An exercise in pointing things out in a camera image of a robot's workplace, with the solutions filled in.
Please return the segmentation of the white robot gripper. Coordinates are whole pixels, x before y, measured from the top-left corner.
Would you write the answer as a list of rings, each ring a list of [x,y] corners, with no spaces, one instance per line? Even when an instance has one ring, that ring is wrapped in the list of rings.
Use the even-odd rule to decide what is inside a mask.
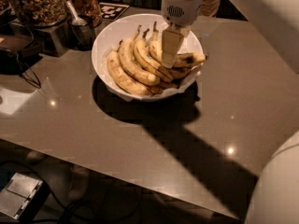
[[[162,0],[161,14],[169,25],[162,32],[162,65],[172,68],[190,26],[199,14],[203,0]]]

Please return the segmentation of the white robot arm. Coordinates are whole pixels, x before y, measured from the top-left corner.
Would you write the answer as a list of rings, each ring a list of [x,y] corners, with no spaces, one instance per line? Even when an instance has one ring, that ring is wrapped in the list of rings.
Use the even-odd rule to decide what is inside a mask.
[[[285,63],[299,72],[299,0],[230,0]],[[203,0],[162,0],[163,65],[171,67]],[[272,155],[253,191],[245,224],[299,224],[299,132]]]

